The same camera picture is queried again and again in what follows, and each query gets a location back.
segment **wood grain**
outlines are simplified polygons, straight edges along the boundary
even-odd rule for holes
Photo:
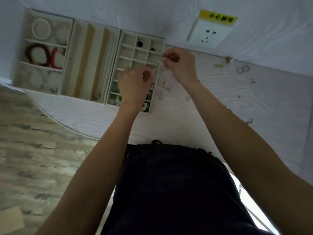
[[[296,174],[303,158],[313,98],[313,79],[303,75],[248,64],[250,70],[238,75],[236,69],[246,63],[234,61],[223,68],[223,58],[194,52],[198,77],[217,98],[259,133],[286,165]],[[169,91],[155,99],[149,115],[139,114],[129,143],[150,143],[158,139],[212,151],[221,158],[205,124],[187,93],[171,72],[161,67],[157,91],[166,80]],[[118,109],[95,102],[61,96],[28,93],[56,121],[82,134],[100,138]]]
[[[168,45],[313,76],[313,0],[24,1],[34,9],[159,36]],[[216,49],[187,42],[201,9],[239,17]]]
[[[49,119],[25,94],[0,87],[0,211],[20,205],[25,223],[10,234],[35,233],[96,143]]]

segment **wall socket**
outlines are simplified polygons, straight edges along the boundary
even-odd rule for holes
[[[198,18],[189,33],[187,41],[192,45],[217,48],[232,29],[233,26]]]

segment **person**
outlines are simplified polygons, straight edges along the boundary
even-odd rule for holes
[[[162,62],[186,89],[223,158],[277,229],[313,234],[313,187],[223,106],[197,78],[195,57],[173,47]],[[119,111],[36,234],[269,234],[258,229],[223,163],[202,149],[127,145],[154,79],[147,66],[126,69]]]

